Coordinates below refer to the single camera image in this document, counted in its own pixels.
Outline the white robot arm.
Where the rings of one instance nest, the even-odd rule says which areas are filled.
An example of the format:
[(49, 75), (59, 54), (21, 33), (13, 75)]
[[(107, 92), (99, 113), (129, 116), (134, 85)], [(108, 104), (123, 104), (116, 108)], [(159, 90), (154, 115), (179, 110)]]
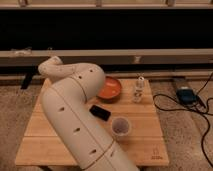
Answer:
[(51, 81), (41, 104), (48, 121), (83, 171), (139, 171), (86, 107), (105, 82), (96, 64), (65, 64), (52, 56), (38, 67)]

